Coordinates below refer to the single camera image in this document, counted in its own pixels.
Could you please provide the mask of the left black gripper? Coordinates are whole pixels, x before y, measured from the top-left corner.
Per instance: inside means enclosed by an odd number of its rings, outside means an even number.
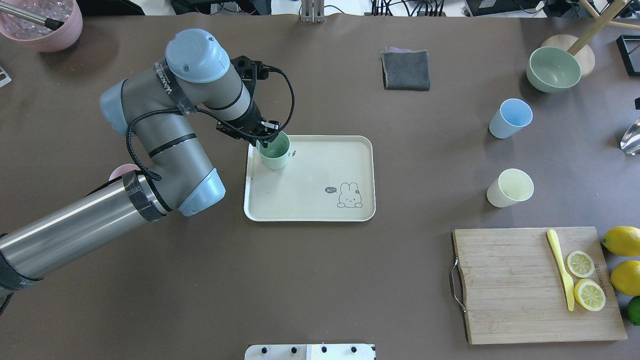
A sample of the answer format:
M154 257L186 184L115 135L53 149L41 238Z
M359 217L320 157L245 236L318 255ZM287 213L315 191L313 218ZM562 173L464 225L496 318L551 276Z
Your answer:
M240 78L241 88L233 104L215 110L215 116L221 119L215 129L233 139L242 139L254 147L260 144L266 149L277 137L281 123L262 116L254 93L258 80L267 80L275 68L246 55L231 59L231 64Z

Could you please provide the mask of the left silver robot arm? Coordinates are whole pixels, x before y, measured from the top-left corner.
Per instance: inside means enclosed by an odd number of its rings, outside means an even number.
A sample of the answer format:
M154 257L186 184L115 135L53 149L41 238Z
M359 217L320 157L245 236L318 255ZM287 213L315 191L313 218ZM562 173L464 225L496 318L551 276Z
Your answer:
M266 120L254 100L258 80L282 70L241 55L231 59L206 30L178 32L153 68L121 80L100 109L125 138L135 170L77 202L1 235L1 309L14 292L173 210L189 217L226 189L188 121L201 113L251 146L268 146L289 121Z

